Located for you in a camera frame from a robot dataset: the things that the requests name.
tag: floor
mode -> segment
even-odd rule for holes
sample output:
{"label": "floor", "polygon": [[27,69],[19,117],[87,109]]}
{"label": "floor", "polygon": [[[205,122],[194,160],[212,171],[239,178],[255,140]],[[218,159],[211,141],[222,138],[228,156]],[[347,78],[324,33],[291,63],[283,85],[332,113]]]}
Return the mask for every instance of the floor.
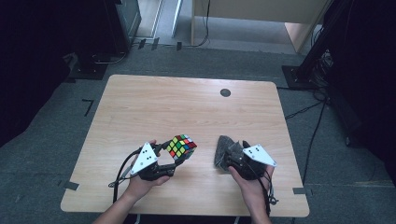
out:
{"label": "floor", "polygon": [[[159,37],[160,44],[176,45],[177,42],[181,42],[185,47],[190,46],[192,1],[183,1],[174,37],[172,37],[172,28],[177,10],[177,1],[163,0],[158,23],[156,23],[153,15],[158,10],[158,2],[160,1],[139,1],[142,24],[138,30],[136,40],[146,38],[148,43],[150,43],[153,38]],[[148,28],[146,21],[150,21],[148,25],[154,25],[155,27]],[[206,18],[195,18],[194,45],[202,43],[205,39],[205,22]],[[283,22],[209,18],[207,24],[208,39],[201,48],[296,54]],[[151,29],[153,30],[153,35],[140,35],[142,30]],[[310,47],[311,44],[308,41],[300,53],[306,55]]]}

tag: black tape mark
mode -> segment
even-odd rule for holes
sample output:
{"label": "black tape mark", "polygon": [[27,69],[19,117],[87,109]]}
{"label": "black tape mark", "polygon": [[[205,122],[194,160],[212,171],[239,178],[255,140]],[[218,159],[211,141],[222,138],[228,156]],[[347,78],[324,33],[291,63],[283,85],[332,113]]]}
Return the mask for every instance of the black tape mark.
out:
{"label": "black tape mark", "polygon": [[146,39],[142,39],[139,43],[139,49],[142,49],[143,47],[145,47],[146,44]]}
{"label": "black tape mark", "polygon": [[86,100],[86,99],[82,99],[83,102],[90,102],[90,106],[88,106],[87,112],[85,112],[84,117],[87,117],[88,113],[90,113],[91,107],[93,105],[93,101],[94,100]]}
{"label": "black tape mark", "polygon": [[294,194],[306,194],[305,188],[293,188]]}
{"label": "black tape mark", "polygon": [[181,42],[177,42],[176,50],[177,51],[181,50]]}
{"label": "black tape mark", "polygon": [[157,37],[154,39],[154,43],[152,43],[151,50],[155,50],[158,47],[158,42],[160,42],[160,38]]}
{"label": "black tape mark", "polygon": [[64,189],[72,189],[72,190],[77,190],[79,187],[79,184],[70,182],[70,181],[66,181],[64,183]]}

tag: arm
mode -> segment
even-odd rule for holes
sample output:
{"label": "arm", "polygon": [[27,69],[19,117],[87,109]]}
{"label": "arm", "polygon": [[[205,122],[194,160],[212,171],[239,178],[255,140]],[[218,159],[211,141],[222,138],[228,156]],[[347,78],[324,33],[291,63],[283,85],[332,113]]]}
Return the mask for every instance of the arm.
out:
{"label": "arm", "polygon": [[[257,180],[246,180],[242,178],[238,172],[232,167],[228,167],[233,176],[233,179],[241,188],[242,197],[244,198],[244,202],[247,206],[247,210],[250,213],[251,219],[254,224],[269,224],[271,223],[270,218],[267,216],[265,212],[265,201],[264,196],[262,195],[262,186]],[[272,177],[274,172],[273,166],[267,166],[267,172]],[[268,180],[265,177],[261,178],[262,183],[265,188],[269,189]]]}
{"label": "arm", "polygon": [[128,188],[99,218],[93,223],[122,223],[128,216],[134,204],[145,196],[152,187],[160,186],[169,180],[169,176],[162,176],[154,181],[142,180],[139,175],[129,181]]}

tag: wrist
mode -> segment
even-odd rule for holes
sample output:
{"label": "wrist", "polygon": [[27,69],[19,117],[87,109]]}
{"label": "wrist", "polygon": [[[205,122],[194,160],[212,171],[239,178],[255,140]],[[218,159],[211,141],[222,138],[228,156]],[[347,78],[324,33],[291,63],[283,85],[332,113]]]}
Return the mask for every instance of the wrist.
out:
{"label": "wrist", "polygon": [[250,213],[252,223],[254,224],[271,223],[271,220],[266,212],[265,203],[247,204],[247,209]]}
{"label": "wrist", "polygon": [[133,207],[139,199],[132,194],[123,193],[118,201],[121,201],[125,206]]}

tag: gray carpet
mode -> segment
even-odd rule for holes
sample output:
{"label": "gray carpet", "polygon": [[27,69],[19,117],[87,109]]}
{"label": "gray carpet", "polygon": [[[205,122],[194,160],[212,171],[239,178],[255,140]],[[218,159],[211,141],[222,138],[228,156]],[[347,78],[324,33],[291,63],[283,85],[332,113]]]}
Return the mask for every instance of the gray carpet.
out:
{"label": "gray carpet", "polygon": [[[0,223],[90,223],[98,217],[63,212],[60,183],[73,172],[110,75],[262,80],[287,87],[281,65],[299,65],[303,59],[221,49],[134,47],[124,60],[107,68],[104,80],[61,84],[26,132],[0,148]],[[285,116],[317,102],[310,91],[278,92]],[[89,102],[83,99],[94,100],[87,116]],[[320,109],[321,105],[287,120],[301,175]],[[308,162],[310,215],[295,220],[272,217],[274,223],[395,223],[396,190],[383,163],[364,148],[345,146],[343,127],[331,104],[324,107]]]}

